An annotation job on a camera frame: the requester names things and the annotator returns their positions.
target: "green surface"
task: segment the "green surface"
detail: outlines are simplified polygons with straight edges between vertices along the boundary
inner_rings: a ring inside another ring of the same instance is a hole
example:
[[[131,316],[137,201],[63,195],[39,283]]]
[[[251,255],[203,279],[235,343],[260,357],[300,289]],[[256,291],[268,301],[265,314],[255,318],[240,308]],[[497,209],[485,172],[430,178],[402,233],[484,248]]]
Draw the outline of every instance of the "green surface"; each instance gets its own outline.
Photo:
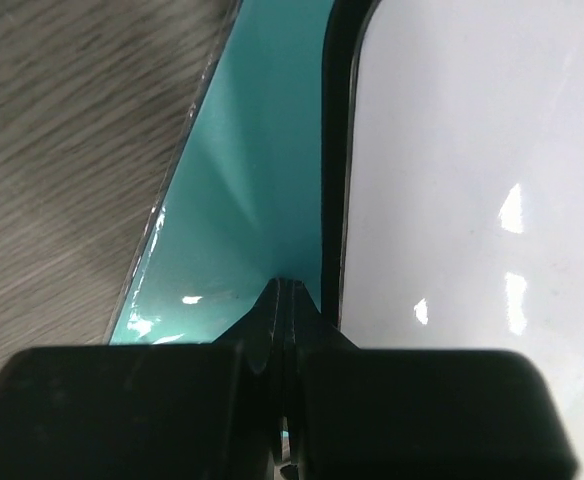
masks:
[[[332,0],[244,0],[112,343],[214,340],[271,277],[320,293],[320,82]]]

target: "glossy teal surface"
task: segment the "glossy teal surface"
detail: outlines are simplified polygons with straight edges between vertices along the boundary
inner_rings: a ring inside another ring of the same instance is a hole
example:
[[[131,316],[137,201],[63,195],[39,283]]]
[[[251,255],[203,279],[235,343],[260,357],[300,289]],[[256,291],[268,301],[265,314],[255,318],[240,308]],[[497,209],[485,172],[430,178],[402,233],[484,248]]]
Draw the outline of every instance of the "glossy teal surface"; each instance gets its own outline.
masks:
[[[320,82],[332,0],[243,0],[112,343],[214,340],[267,280],[320,289]]]

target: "black border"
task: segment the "black border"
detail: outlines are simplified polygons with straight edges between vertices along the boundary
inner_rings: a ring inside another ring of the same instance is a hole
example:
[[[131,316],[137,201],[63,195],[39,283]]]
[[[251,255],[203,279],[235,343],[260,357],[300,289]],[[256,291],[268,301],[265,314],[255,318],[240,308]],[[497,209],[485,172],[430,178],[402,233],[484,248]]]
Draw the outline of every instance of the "black border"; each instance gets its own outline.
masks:
[[[321,311],[341,323],[352,124],[359,56],[381,0],[335,0],[323,44],[321,132]]]

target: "wooden surface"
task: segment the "wooden surface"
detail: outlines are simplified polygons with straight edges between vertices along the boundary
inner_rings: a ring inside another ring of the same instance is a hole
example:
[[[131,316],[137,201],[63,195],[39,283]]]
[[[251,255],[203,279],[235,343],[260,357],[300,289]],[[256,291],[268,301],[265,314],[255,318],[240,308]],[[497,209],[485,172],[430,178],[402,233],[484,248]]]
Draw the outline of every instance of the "wooden surface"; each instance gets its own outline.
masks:
[[[230,0],[0,0],[0,366],[102,340]]]

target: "black rim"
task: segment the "black rim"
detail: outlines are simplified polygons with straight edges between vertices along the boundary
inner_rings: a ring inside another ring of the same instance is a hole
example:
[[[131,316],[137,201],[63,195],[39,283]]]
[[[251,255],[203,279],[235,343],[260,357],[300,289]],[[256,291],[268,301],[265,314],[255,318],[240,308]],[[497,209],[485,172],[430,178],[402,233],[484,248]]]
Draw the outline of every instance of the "black rim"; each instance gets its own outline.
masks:
[[[354,97],[363,37],[380,0],[335,0],[323,46],[321,310],[340,325]]]

